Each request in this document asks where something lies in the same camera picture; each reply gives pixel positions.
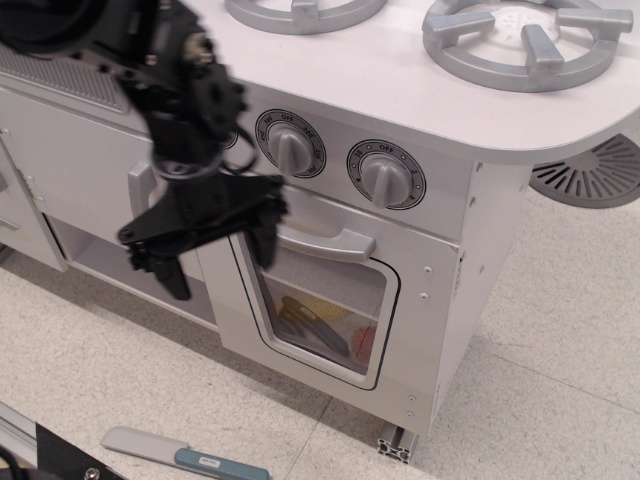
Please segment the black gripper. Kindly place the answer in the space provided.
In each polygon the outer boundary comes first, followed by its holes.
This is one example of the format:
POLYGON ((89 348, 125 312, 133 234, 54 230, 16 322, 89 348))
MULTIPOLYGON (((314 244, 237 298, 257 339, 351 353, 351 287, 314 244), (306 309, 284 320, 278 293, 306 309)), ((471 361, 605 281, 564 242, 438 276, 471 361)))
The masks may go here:
POLYGON ((157 187, 150 195, 150 207, 168 198, 163 205, 169 213, 163 217, 169 234, 160 251, 175 257, 152 257, 150 267, 174 299, 191 299, 179 257, 231 234, 246 234, 254 262, 261 268, 271 267, 278 224, 287 213, 282 176, 228 171, 220 159, 205 167, 166 162, 160 171, 151 166, 157 187))

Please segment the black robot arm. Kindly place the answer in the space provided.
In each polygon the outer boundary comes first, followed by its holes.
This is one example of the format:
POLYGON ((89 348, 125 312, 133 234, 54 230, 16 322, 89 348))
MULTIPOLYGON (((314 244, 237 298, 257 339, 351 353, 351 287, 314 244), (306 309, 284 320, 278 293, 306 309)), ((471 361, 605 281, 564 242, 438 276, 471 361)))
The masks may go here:
POLYGON ((51 60, 69 57, 111 74, 143 117, 161 199, 122 227, 136 270, 176 299, 191 293, 179 258, 241 232, 253 260, 269 268, 287 211, 278 175, 232 167, 223 143, 241 135, 243 87, 215 57, 198 16, 180 1, 5 1, 1 41, 51 60))

